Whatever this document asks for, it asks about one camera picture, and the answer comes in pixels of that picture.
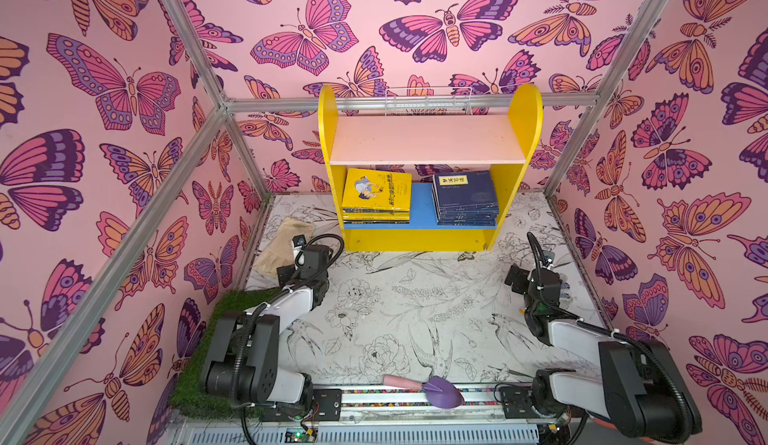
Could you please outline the yellow pink blue bookshelf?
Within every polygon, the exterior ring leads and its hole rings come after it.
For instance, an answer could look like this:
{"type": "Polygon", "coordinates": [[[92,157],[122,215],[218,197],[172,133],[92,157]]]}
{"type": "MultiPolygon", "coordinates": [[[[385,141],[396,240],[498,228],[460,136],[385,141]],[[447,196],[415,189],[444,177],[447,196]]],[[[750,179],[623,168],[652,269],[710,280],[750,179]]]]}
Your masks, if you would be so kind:
{"type": "Polygon", "coordinates": [[[543,100],[534,85],[512,96],[506,115],[342,117],[330,87],[318,99],[318,132],[333,204],[353,168],[373,165],[459,165],[490,174],[499,217],[489,227],[440,225],[430,187],[413,186],[407,224],[339,223],[351,252],[484,252],[492,250],[539,142],[543,100]]]}

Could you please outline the navy blue book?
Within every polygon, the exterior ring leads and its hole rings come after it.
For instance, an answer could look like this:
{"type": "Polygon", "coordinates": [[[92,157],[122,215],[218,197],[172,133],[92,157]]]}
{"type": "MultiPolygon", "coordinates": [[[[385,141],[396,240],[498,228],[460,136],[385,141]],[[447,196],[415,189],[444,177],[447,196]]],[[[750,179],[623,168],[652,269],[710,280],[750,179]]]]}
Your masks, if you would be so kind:
{"type": "Polygon", "coordinates": [[[499,211],[489,170],[436,174],[432,181],[435,204],[440,211],[499,211]]]}
{"type": "Polygon", "coordinates": [[[499,208],[497,205],[479,208],[436,208],[437,223],[439,225],[494,227],[497,223],[498,215],[499,208]]]}

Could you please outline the aluminium mounting rail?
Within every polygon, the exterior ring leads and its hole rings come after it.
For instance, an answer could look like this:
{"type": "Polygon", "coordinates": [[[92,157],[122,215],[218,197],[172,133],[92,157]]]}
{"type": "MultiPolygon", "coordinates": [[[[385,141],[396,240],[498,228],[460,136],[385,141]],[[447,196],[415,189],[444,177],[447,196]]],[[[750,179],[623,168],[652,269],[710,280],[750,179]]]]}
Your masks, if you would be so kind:
{"type": "Polygon", "coordinates": [[[587,413],[574,405],[545,404],[535,398],[530,383],[463,383],[452,391],[419,386],[316,385],[297,403],[275,404],[265,413],[268,422],[294,419],[305,423],[436,422],[438,420],[504,421],[568,424],[587,413]]]}

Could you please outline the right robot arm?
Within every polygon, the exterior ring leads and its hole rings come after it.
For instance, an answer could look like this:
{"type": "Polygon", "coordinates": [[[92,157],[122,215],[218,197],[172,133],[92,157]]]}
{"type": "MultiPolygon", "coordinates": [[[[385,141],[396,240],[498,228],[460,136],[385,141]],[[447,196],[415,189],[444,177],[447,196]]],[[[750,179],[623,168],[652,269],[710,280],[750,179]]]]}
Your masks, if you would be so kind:
{"type": "Polygon", "coordinates": [[[506,411],[558,421],[579,410],[629,438],[683,444],[703,421],[669,350],[658,341],[631,338],[590,324],[560,305],[562,281],[533,233],[534,267],[511,267],[507,282],[524,299],[528,330],[542,344],[595,366],[594,377],[566,368],[539,369],[528,384],[501,389],[506,411]]]}

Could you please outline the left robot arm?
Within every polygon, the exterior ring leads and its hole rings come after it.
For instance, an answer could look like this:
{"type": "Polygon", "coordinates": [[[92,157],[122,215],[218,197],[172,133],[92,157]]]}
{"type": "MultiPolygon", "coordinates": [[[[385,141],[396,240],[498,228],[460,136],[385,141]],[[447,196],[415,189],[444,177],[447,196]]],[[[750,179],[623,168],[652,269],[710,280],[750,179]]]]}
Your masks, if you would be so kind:
{"type": "Polygon", "coordinates": [[[243,311],[229,311],[216,323],[201,366],[200,391],[225,399],[240,418],[244,440],[254,444],[249,417],[256,408],[295,421],[292,443],[313,443],[322,418],[337,421],[341,391],[314,389],[310,375],[279,366],[280,336],[298,319],[319,307],[329,289],[329,268],[345,250],[337,234],[291,239],[293,262],[277,268],[281,291],[269,301],[243,311]]]}

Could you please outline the green circuit board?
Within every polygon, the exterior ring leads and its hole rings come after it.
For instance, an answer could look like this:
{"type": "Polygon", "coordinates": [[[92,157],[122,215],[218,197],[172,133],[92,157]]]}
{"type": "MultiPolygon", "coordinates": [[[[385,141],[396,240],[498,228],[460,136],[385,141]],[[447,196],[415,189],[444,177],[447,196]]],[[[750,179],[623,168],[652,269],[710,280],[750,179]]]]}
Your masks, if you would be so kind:
{"type": "Polygon", "coordinates": [[[283,435],[284,444],[314,443],[316,439],[317,430],[315,428],[287,428],[283,435]]]}

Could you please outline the purple pink trowel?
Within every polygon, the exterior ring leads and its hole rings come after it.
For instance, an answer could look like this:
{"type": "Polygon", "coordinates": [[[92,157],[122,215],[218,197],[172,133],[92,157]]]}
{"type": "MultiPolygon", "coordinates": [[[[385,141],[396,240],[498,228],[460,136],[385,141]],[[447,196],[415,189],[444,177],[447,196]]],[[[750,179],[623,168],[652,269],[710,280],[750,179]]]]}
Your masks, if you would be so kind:
{"type": "Polygon", "coordinates": [[[440,409],[453,409],[465,404],[460,390],[442,377],[433,376],[426,382],[419,382],[400,376],[384,375],[382,383],[384,386],[423,392],[428,402],[440,409]]]}

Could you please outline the yellow cartoon book bottom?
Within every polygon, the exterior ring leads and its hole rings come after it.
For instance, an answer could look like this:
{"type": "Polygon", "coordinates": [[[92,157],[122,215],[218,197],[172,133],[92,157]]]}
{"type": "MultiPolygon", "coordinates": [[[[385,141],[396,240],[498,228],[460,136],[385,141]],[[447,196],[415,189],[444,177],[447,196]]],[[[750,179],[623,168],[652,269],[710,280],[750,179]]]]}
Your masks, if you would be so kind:
{"type": "Polygon", "coordinates": [[[406,212],[411,208],[412,178],[399,172],[349,168],[342,210],[351,213],[406,212]]]}

